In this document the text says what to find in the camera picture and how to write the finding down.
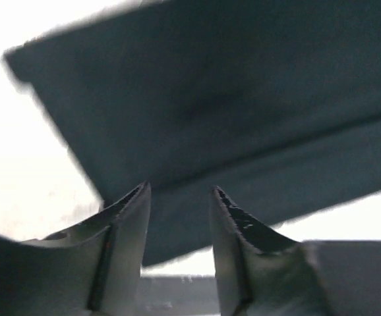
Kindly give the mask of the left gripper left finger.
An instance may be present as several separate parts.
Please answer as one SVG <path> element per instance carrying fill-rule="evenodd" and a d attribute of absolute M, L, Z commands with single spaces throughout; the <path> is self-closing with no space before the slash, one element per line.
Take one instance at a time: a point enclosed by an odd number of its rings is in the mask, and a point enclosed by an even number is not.
<path fill-rule="evenodd" d="M 150 203 L 143 182 L 43 240 L 0 236 L 0 315 L 132 315 Z"/>

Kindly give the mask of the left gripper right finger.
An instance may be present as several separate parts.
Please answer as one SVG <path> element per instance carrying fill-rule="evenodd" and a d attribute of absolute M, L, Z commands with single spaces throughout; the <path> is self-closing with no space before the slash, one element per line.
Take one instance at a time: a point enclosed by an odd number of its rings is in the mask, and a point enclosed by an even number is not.
<path fill-rule="evenodd" d="M 381 315 L 381 241 L 297 242 L 210 193 L 222 315 Z"/>

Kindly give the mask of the black t shirt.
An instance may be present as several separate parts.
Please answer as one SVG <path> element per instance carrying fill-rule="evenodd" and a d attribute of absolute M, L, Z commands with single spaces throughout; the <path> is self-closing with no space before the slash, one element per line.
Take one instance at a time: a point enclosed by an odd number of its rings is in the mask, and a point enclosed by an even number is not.
<path fill-rule="evenodd" d="M 210 245 L 212 186 L 269 225 L 381 190 L 381 1 L 164 1 L 4 58 L 104 201 L 151 184 L 145 266 Z"/>

